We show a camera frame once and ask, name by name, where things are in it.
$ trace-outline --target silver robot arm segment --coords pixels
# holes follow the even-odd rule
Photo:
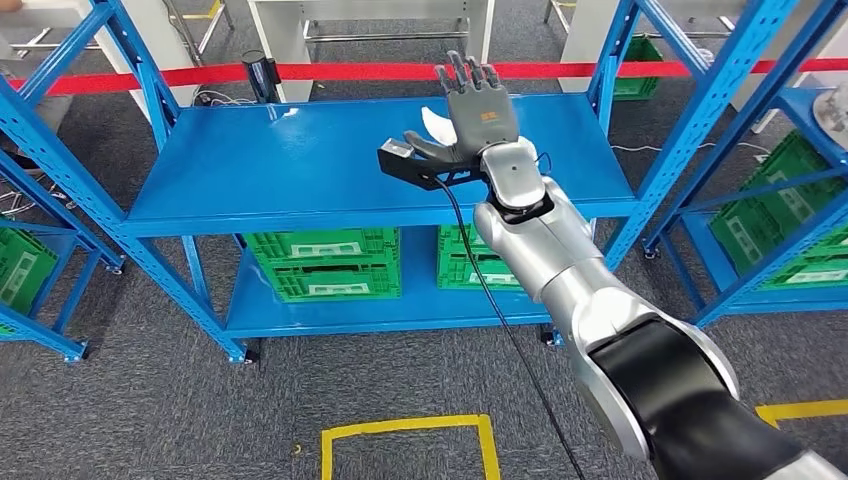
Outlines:
[[[751,414],[718,347],[607,269],[588,222],[523,147],[491,146],[480,168],[492,191],[474,209],[480,236],[544,303],[583,398],[624,452],[668,479],[848,478]]]

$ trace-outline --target shelf board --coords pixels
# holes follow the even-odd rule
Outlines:
[[[590,218],[638,201],[584,94],[513,97],[521,134]],[[377,149],[405,130],[426,135],[421,107],[441,97],[184,110],[122,230],[139,236],[454,223],[441,191],[380,171]],[[465,212],[482,182],[454,188]]]
[[[435,227],[402,229],[403,295],[387,300],[284,303],[245,250],[225,332],[251,338],[500,325],[482,290],[436,288],[436,237]],[[550,321],[523,292],[493,293],[510,324]]]
[[[735,304],[728,313],[812,312],[848,309],[848,286],[781,288],[754,291]]]
[[[848,164],[848,152],[834,142],[813,117],[813,101],[822,92],[815,88],[784,88],[774,99],[813,147],[834,167]]]

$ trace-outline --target robotic hand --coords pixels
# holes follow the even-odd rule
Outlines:
[[[428,190],[478,179],[489,186],[474,224],[527,294],[544,303],[608,437],[650,461],[661,479],[847,479],[739,403],[736,375],[706,335],[607,269],[586,220],[517,143],[512,104],[494,69],[448,55],[456,84],[443,67],[436,71],[457,143],[406,132],[408,143],[390,139],[378,150],[380,166]]]

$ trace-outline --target green plastic crate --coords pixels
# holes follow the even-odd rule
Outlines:
[[[401,293],[397,263],[263,270],[286,302],[396,298]]]
[[[515,275],[497,255],[475,254],[480,273],[492,290],[520,290]],[[482,288],[468,255],[439,255],[436,283],[439,288]]]
[[[798,131],[794,131],[780,142],[742,190],[826,168],[829,168],[827,161]],[[843,179],[831,178],[730,202],[713,218],[710,229],[737,273],[743,274],[846,186],[848,184]],[[803,256],[845,253],[848,253],[848,226],[833,232],[804,252]]]
[[[28,314],[56,261],[56,254],[31,234],[0,229],[0,302]]]
[[[468,241],[471,243],[471,251],[480,254],[494,254],[492,249],[486,245],[486,242],[480,238],[477,229],[474,225],[465,225],[465,232],[468,234]],[[465,255],[465,243],[462,241],[462,233],[459,230],[459,225],[442,225],[439,227],[439,252],[440,253],[457,253]]]
[[[630,40],[625,62],[661,62],[662,54],[647,37]],[[659,85],[659,77],[617,78],[613,88],[614,100],[647,100],[654,96]]]
[[[760,290],[818,288],[848,285],[848,255],[806,258],[783,269]]]
[[[244,239],[257,262],[272,267],[385,264],[400,253],[397,228],[248,233]]]
[[[800,175],[820,172],[830,167],[813,146],[796,130],[790,133],[769,155],[743,186],[743,190],[770,185]],[[769,213],[787,231],[797,228],[839,195],[848,183],[840,177],[786,188],[758,196]]]
[[[848,255],[848,225],[836,229],[833,233],[825,237],[824,240],[805,252],[805,255],[819,257]]]
[[[710,230],[740,275],[779,245],[788,233],[757,198],[725,205],[710,222]]]

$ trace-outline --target white table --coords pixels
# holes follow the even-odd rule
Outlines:
[[[168,20],[168,10],[161,1],[123,0],[124,8],[144,39],[157,66],[162,69],[194,66],[183,47],[182,38]],[[91,11],[88,0],[24,0],[23,9],[16,13],[0,15],[0,60],[7,63],[19,61],[12,55],[9,43],[3,38],[7,28],[73,28]],[[118,73],[129,73],[129,66],[117,45],[104,29],[95,36],[95,42]],[[197,85],[174,87],[171,91],[180,105],[190,105]],[[145,115],[147,108],[141,90],[130,92]]]
[[[468,19],[465,53],[486,62],[495,0],[248,0],[265,55],[277,63],[310,63],[304,32],[310,21]],[[305,102],[311,80],[284,81],[283,102]]]

